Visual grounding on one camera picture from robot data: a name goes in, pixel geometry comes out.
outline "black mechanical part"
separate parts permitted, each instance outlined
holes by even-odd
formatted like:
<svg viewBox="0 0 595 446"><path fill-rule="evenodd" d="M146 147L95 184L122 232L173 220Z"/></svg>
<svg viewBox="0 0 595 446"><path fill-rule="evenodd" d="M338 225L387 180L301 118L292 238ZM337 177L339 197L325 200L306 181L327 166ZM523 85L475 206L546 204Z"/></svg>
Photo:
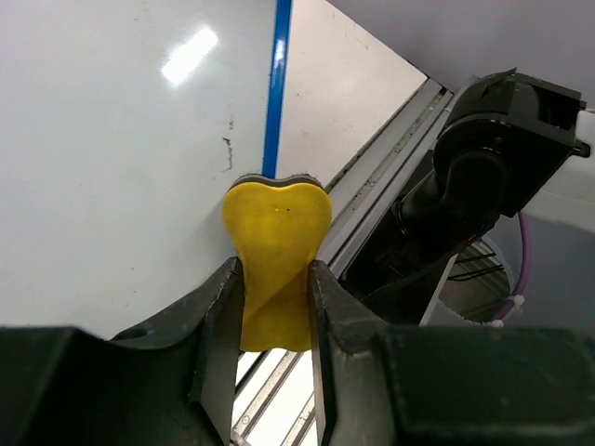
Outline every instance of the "black mechanical part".
<svg viewBox="0 0 595 446"><path fill-rule="evenodd" d="M431 158L431 151L422 158L403 185L403 194L431 172ZM439 261L417 277L423 254L416 240L402 234L389 211L341 275L341 286L384 321L419 325L448 262Z"/></svg>
<svg viewBox="0 0 595 446"><path fill-rule="evenodd" d="M433 171L392 207L428 260L518 213L572 154L580 93L516 70L461 95L436 140Z"/></svg>
<svg viewBox="0 0 595 446"><path fill-rule="evenodd" d="M0 331L0 442L230 444L244 283L239 260L113 341Z"/></svg>
<svg viewBox="0 0 595 446"><path fill-rule="evenodd" d="M310 266L319 444L595 444L595 343L564 330L404 327Z"/></svg>

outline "cable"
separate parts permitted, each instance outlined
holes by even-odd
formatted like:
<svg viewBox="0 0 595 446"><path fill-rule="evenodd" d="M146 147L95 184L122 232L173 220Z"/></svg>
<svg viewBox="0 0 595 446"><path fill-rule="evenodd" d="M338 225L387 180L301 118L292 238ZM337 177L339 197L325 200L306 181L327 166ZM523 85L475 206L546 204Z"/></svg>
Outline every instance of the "cable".
<svg viewBox="0 0 595 446"><path fill-rule="evenodd" d="M529 282L529 276L531 275L531 233L529 231L529 222L527 221L527 217L522 212L519 212L519 226L521 227L521 244L522 244L522 261L521 261L521 273L519 274L519 280L517 281L516 285L514 285L514 289L506 301L506 303L499 309L492 321L503 321L510 312L516 307L517 299L515 301L515 296L523 295L525 288L527 287L527 283Z"/></svg>
<svg viewBox="0 0 595 446"><path fill-rule="evenodd" d="M448 278L448 280L451 282L467 282L467 281L471 281L473 279L477 279L478 277L485 276L486 274L492 274L494 272L499 272L503 269L504 269L504 267L502 265L494 265L489 268L478 269L475 271L462 272L460 274L450 276Z"/></svg>
<svg viewBox="0 0 595 446"><path fill-rule="evenodd" d="M441 265L445 260L448 260L450 257L463 251L467 246L470 246L471 244L474 244L475 242L477 242L485 234L485 232L489 229L490 228L488 227L483 230L480 230L478 232L478 234L475 237L473 237L471 240L469 240L467 243L464 243L461 246L458 246L457 248L452 249L451 251L447 252L443 256L439 257L438 260L435 260L434 262L427 265L425 268L420 269L418 272L415 272L412 275L405 277L404 279L400 279L399 281L388 283L384 286L381 286L377 290L373 291L372 293L370 293L369 295L364 297L362 299L362 302L364 302L368 297L370 297L372 295L391 294L410 283L418 281L419 279L424 277L426 274L428 274L430 271L432 271L434 268Z"/></svg>
<svg viewBox="0 0 595 446"><path fill-rule="evenodd" d="M495 257L495 256L496 256L496 253L490 253L490 254L481 254L479 256L461 258L455 262L455 265L460 265L461 263L474 262L475 260L482 260L484 258L490 258L490 257Z"/></svg>

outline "white wall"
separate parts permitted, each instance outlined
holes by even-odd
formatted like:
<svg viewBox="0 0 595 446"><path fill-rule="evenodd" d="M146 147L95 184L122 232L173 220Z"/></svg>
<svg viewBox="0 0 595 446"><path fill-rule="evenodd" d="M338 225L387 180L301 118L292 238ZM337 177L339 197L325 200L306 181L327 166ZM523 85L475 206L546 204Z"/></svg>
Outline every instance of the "white wall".
<svg viewBox="0 0 595 446"><path fill-rule="evenodd" d="M278 177L328 184L425 80L326 0L294 1Z"/></svg>
<svg viewBox="0 0 595 446"><path fill-rule="evenodd" d="M0 324L112 336L233 254L219 203L261 168L275 5L0 4Z"/></svg>

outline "yellow object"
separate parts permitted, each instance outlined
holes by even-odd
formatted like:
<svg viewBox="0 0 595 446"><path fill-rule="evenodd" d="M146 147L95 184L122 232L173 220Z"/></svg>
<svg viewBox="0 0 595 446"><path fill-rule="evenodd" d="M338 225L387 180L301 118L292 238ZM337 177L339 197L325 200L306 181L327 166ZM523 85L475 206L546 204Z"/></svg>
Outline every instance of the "yellow object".
<svg viewBox="0 0 595 446"><path fill-rule="evenodd" d="M238 184L223 201L223 222L244 269L240 347L304 351L311 348L308 265L330 228L332 206L314 184L272 183L263 177Z"/></svg>

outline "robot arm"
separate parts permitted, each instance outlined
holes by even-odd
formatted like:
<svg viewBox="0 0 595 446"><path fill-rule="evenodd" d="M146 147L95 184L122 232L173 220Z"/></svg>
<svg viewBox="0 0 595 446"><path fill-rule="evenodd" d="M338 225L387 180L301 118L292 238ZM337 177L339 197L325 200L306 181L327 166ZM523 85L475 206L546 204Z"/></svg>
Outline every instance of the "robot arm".
<svg viewBox="0 0 595 446"><path fill-rule="evenodd" d="M584 109L580 93L515 70L468 87L436 140L432 171L392 207L408 260L421 268L450 256L528 203L534 215L595 230L595 163L577 137L595 139Z"/></svg>

